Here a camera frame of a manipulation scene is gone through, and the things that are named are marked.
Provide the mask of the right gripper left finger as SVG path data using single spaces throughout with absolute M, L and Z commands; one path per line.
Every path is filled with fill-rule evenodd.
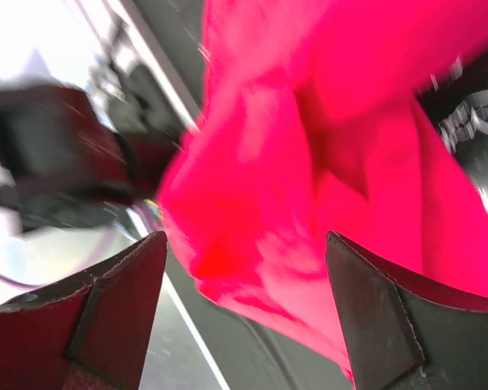
M 0 305 L 0 389 L 137 389 L 166 259 L 154 232 Z

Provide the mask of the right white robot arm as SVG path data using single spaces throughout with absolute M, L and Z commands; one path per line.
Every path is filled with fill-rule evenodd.
M 0 90 L 0 209 L 24 228 L 79 228 L 126 206 L 175 151 L 165 135 L 102 126 L 85 94 Z M 146 239 L 0 307 L 0 389 L 135 389 L 172 237 Z M 323 284 L 357 389 L 488 389 L 488 298 L 409 271 L 334 230 Z

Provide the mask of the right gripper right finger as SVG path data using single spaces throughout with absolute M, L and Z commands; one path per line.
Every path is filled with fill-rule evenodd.
M 488 389 L 488 298 L 327 235 L 326 262 L 358 389 Z

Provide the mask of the magenta pink towel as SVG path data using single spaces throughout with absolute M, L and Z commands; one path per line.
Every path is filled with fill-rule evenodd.
M 203 296 L 345 374 L 328 232 L 488 298 L 488 215 L 416 100 L 488 46 L 488 1 L 208 1 L 202 44 L 159 201 Z

